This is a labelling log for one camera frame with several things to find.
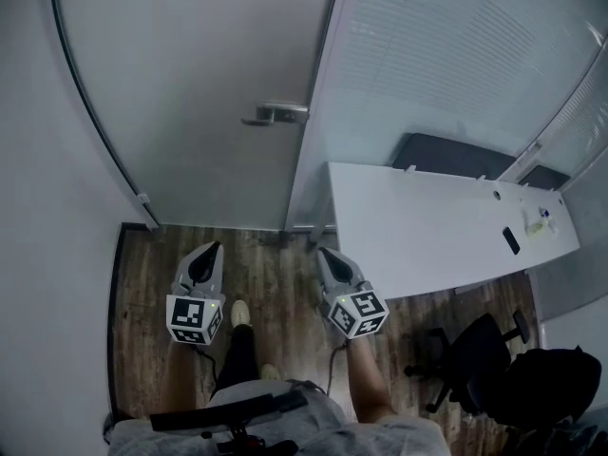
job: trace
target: black cable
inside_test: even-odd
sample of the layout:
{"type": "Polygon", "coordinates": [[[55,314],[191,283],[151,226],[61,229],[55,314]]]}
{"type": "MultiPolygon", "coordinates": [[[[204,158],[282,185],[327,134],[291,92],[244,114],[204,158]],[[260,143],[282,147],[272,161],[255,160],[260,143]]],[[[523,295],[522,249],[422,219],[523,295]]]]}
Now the black cable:
{"type": "Polygon", "coordinates": [[[348,346],[348,340],[344,342],[343,345],[338,346],[337,348],[334,348],[332,351],[332,355],[330,356],[330,380],[327,383],[327,391],[326,391],[326,395],[329,397],[330,396],[330,392],[332,391],[332,378],[333,378],[333,359],[335,358],[336,354],[338,352],[341,352],[342,350],[345,350],[348,346]]]}
{"type": "Polygon", "coordinates": [[[213,375],[213,381],[215,383],[218,382],[218,375],[216,374],[216,359],[211,356],[210,354],[207,354],[203,347],[201,345],[191,345],[192,348],[194,348],[195,352],[197,352],[198,354],[202,354],[205,358],[207,358],[209,361],[211,361],[211,374],[213,375]]]}

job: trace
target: white desk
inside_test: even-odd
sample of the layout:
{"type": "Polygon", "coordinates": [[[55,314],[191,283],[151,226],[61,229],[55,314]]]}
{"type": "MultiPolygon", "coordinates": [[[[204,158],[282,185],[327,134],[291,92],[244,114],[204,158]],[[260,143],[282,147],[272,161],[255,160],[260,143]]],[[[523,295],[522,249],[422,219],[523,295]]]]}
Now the white desk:
{"type": "Polygon", "coordinates": [[[336,162],[330,182],[340,251],[385,298],[505,276],[580,247],[558,192],[336,162]],[[545,228],[528,237],[525,225],[540,219],[541,207],[559,231],[545,228]],[[516,255],[505,227],[521,247],[516,255]]]}

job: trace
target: white door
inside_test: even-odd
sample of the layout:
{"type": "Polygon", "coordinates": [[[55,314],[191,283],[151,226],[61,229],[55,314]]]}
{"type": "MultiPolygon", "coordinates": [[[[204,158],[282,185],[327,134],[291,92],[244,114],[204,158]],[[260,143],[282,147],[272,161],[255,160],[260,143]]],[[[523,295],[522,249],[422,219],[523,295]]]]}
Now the white door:
{"type": "Polygon", "coordinates": [[[59,0],[106,137],[161,223],[282,229],[332,0],[59,0]]]}

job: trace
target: white wall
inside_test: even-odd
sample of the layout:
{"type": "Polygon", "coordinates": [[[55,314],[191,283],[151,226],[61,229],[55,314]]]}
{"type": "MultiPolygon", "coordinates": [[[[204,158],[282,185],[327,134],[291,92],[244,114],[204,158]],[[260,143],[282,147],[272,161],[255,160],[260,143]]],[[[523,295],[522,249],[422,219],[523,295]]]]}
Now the white wall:
{"type": "Polygon", "coordinates": [[[598,393],[589,409],[608,405],[608,296],[541,323],[542,347],[574,349],[595,356],[602,365],[598,393]]]}
{"type": "Polygon", "coordinates": [[[112,260],[120,223],[144,218],[73,100],[46,3],[0,0],[0,450],[102,455],[112,260]]]}
{"type": "Polygon", "coordinates": [[[539,319],[550,319],[608,294],[608,152],[563,193],[580,249],[531,271],[539,319]]]}
{"type": "Polygon", "coordinates": [[[589,410],[579,419],[582,426],[598,426],[599,430],[608,431],[608,406],[589,410]]]}

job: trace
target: shoe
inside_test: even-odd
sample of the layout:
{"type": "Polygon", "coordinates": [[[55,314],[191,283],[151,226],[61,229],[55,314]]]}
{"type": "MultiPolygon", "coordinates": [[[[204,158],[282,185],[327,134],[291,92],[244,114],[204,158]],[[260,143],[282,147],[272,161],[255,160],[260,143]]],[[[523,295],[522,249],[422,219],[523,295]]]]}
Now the shoe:
{"type": "Polygon", "coordinates": [[[262,380],[282,380],[281,375],[276,369],[275,365],[270,365],[269,363],[262,365],[259,378],[262,380]]]}
{"type": "Polygon", "coordinates": [[[251,317],[249,316],[249,308],[244,300],[238,300],[232,305],[230,320],[232,321],[233,328],[239,324],[246,324],[249,326],[251,317]]]}

